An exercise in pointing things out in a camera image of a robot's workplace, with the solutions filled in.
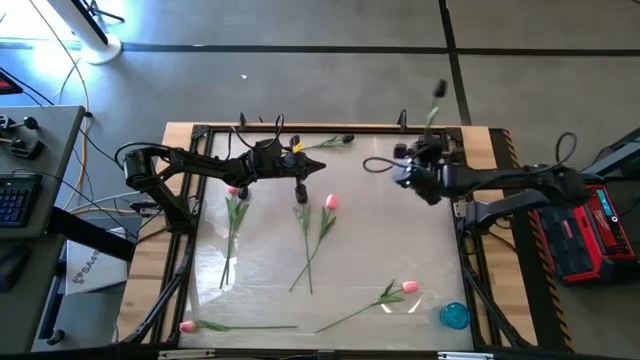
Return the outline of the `black hazard-striped base plate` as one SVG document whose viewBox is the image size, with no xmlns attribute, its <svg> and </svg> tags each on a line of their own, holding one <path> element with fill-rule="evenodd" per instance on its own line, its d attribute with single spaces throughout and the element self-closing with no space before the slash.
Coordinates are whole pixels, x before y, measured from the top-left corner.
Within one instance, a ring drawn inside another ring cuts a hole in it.
<svg viewBox="0 0 640 360">
<path fill-rule="evenodd" d="M 536 214 L 519 210 L 512 216 L 511 224 L 538 346 L 545 350 L 574 353 Z"/>
</svg>

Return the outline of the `red and black toolbox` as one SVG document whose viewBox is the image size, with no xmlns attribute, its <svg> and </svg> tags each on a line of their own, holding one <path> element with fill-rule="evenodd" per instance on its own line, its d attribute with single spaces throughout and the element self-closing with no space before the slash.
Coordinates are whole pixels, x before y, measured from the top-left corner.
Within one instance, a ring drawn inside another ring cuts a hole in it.
<svg viewBox="0 0 640 360">
<path fill-rule="evenodd" d="M 589 200 L 576 208 L 534 212 L 543 249 L 564 285 L 610 281 L 638 263 L 622 213 L 603 184 L 590 184 Z"/>
</svg>

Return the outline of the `red and black device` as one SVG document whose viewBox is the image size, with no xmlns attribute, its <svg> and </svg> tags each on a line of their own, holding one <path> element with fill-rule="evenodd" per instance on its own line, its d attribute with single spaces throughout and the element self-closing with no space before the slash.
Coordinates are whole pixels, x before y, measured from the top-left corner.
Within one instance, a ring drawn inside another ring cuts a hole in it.
<svg viewBox="0 0 640 360">
<path fill-rule="evenodd" d="M 0 69 L 0 95 L 13 95 L 23 92 L 21 86 L 19 86 L 11 77 Z"/>
</svg>

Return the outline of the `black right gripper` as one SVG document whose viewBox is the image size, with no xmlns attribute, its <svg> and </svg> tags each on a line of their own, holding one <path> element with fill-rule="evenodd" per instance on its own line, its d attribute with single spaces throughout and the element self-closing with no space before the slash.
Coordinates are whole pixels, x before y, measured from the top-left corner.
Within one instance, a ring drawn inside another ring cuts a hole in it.
<svg viewBox="0 0 640 360">
<path fill-rule="evenodd" d="M 435 205 L 444 192 L 439 179 L 443 142 L 438 134 L 431 134 L 428 140 L 419 137 L 411 146 L 404 143 L 394 146 L 392 180 L 402 188 L 412 189 L 429 205 Z"/>
</svg>

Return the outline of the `white printed cardboard box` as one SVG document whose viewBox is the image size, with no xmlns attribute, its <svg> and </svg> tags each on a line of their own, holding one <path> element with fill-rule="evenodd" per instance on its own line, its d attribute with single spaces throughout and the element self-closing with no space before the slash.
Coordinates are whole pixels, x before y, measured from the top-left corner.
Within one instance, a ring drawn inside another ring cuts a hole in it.
<svg viewBox="0 0 640 360">
<path fill-rule="evenodd" d="M 88 246 L 66 241 L 65 294 L 86 293 L 124 283 L 128 264 Z"/>
</svg>

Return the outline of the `black desk support beam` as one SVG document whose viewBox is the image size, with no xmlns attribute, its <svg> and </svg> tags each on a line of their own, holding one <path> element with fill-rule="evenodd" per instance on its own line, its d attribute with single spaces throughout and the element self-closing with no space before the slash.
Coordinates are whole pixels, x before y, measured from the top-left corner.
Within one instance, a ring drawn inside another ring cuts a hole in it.
<svg viewBox="0 0 640 360">
<path fill-rule="evenodd" d="M 47 232 L 64 235 L 67 240 L 123 261 L 131 261 L 134 255 L 133 242 L 57 207 L 54 207 L 51 212 Z"/>
</svg>

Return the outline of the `white floor stand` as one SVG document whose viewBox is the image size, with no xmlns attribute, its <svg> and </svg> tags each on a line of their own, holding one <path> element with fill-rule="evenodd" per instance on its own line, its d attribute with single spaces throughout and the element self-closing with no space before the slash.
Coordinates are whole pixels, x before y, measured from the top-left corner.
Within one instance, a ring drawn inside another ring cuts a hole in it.
<svg viewBox="0 0 640 360">
<path fill-rule="evenodd" d="M 118 57 L 122 42 L 105 33 L 81 0 L 47 0 L 81 43 L 83 59 L 92 65 L 106 64 Z"/>
</svg>

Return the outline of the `black desk clamp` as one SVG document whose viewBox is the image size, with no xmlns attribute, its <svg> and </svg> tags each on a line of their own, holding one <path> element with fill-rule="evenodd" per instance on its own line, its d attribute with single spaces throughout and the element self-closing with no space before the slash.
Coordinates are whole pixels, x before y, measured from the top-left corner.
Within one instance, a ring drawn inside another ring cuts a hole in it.
<svg viewBox="0 0 640 360">
<path fill-rule="evenodd" d="M 45 144 L 40 140 L 35 140 L 29 145 L 24 140 L 14 138 L 10 144 L 10 153 L 18 158 L 26 160 L 35 160 L 45 149 Z"/>
</svg>

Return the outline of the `grey desk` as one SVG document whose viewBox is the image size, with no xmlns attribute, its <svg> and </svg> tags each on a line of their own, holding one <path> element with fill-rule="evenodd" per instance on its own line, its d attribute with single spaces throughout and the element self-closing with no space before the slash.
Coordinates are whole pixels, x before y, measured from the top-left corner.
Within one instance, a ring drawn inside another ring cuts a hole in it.
<svg viewBox="0 0 640 360">
<path fill-rule="evenodd" d="M 33 160 L 12 155 L 0 145 L 0 184 L 23 180 L 29 174 L 42 176 L 37 197 L 22 227 L 0 226 L 0 257 L 16 246 L 30 251 L 15 285 L 0 292 L 0 355 L 28 353 L 37 337 L 49 288 L 64 245 L 60 235 L 46 228 L 64 177 L 85 109 L 82 106 L 0 107 L 0 115 L 19 123 L 26 117 L 38 123 L 36 130 L 20 127 L 12 135 L 29 147 L 37 142 L 44 149 Z"/>
</svg>

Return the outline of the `black backlit keyboard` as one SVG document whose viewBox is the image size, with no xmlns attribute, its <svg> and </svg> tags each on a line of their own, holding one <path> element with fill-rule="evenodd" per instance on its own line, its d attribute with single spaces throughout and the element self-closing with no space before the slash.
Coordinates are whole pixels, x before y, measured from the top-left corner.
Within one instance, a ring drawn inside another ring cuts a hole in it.
<svg viewBox="0 0 640 360">
<path fill-rule="evenodd" d="M 0 175 L 0 228 L 27 225 L 41 189 L 39 174 Z"/>
</svg>

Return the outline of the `silver metal bracket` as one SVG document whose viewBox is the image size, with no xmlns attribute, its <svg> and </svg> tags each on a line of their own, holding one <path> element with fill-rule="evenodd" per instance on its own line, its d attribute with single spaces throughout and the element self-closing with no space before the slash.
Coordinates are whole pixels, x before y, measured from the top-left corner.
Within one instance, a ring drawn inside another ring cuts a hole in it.
<svg viewBox="0 0 640 360">
<path fill-rule="evenodd" d="M 491 353 L 442 351 L 437 353 L 438 360 L 495 360 Z"/>
<path fill-rule="evenodd" d="M 214 349 L 173 349 L 160 351 L 157 360 L 203 360 L 215 357 Z"/>
</svg>

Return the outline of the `black aluminium table frame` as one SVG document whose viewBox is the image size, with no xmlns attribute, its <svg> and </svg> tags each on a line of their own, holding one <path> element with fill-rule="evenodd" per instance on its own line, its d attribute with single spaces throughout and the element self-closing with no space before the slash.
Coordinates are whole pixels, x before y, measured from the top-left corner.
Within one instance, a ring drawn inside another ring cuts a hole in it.
<svg viewBox="0 0 640 360">
<path fill-rule="evenodd" d="M 211 134 L 214 130 L 221 131 L 226 139 L 229 125 L 232 123 L 169 122 L 166 125 L 161 143 L 188 149 L 192 143 L 192 137 L 194 137 L 196 150 L 202 151 L 205 148 L 206 139 L 200 139 L 200 133 L 203 132 L 202 136 L 206 135 L 204 128 L 211 128 L 212 130 L 209 131 Z M 466 160 L 473 168 L 507 169 L 521 165 L 512 136 L 506 129 L 453 125 L 438 125 L 436 127 L 450 129 L 453 131 L 452 134 L 455 133 L 454 135 L 461 139 L 466 151 Z M 291 134 L 316 132 L 331 135 L 334 133 L 391 135 L 398 133 L 398 131 L 401 133 L 401 130 L 403 129 L 399 125 L 383 124 L 293 123 L 293 125 L 285 125 L 285 133 Z M 172 240 L 170 234 L 160 233 L 159 229 L 164 226 L 163 224 L 164 222 L 156 217 L 142 229 L 143 237 L 149 234 L 151 236 L 134 252 L 129 279 L 119 314 L 116 317 L 115 326 L 119 334 L 115 337 L 116 340 L 122 341 L 133 333 L 154 305 L 160 292 L 164 290 L 165 283 L 169 282 L 169 278 L 178 267 L 179 260 L 182 259 L 182 253 L 179 251 L 184 250 L 186 240 Z M 511 229 L 505 230 L 497 227 L 495 231 L 491 231 L 515 245 Z M 482 235 L 482 240 L 478 244 L 477 249 L 480 253 L 469 258 L 474 269 L 484 271 L 480 276 L 481 279 L 485 281 L 487 289 L 490 288 L 494 300 L 519 334 L 530 343 L 537 345 L 517 253 L 501 250 L 500 240 L 493 235 Z M 182 293 L 186 294 L 184 291 L 178 290 L 178 295 L 172 295 L 166 311 L 163 315 L 159 315 L 156 323 L 152 325 L 150 335 L 147 335 L 142 343 L 168 342 L 173 315 L 178 314 L 176 301 Z M 479 318 L 478 328 L 481 342 L 497 345 L 497 339 L 500 338 L 502 345 L 507 346 L 504 333 L 501 333 L 499 337 L 494 336 L 495 340 L 488 340 L 491 331 L 494 331 L 491 329 L 497 328 L 497 325 L 495 325 L 495 321 L 489 321 L 483 305 L 479 305 L 479 298 L 476 295 L 474 297 L 475 300 L 472 304 L 477 306 L 476 313 Z"/>
</svg>

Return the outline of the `blue glass vase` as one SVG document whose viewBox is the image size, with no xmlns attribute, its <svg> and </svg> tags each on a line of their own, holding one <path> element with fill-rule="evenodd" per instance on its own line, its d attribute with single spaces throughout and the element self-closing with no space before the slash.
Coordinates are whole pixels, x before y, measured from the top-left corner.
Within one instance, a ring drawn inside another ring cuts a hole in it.
<svg viewBox="0 0 640 360">
<path fill-rule="evenodd" d="M 445 305 L 440 311 L 439 318 L 446 327 L 454 330 L 464 330 L 471 322 L 468 308 L 459 302 Z"/>
</svg>

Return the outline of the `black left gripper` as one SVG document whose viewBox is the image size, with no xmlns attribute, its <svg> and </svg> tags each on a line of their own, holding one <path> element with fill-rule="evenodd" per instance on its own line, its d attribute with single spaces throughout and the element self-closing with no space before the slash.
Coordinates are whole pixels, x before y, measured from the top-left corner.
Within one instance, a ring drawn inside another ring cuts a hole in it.
<svg viewBox="0 0 640 360">
<path fill-rule="evenodd" d="M 249 151 L 249 170 L 255 181 L 263 179 L 295 178 L 304 180 L 307 176 L 326 168 L 326 164 L 298 155 L 284 149 L 277 138 L 264 139 L 255 143 Z"/>
</svg>

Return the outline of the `grey equipment stand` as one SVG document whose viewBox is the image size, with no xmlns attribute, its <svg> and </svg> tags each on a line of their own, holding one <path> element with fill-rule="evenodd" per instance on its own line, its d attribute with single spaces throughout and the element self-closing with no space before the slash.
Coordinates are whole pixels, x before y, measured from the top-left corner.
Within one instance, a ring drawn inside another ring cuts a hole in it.
<svg viewBox="0 0 640 360">
<path fill-rule="evenodd" d="M 640 180 L 640 127 L 605 146 L 581 173 L 591 177 Z"/>
</svg>

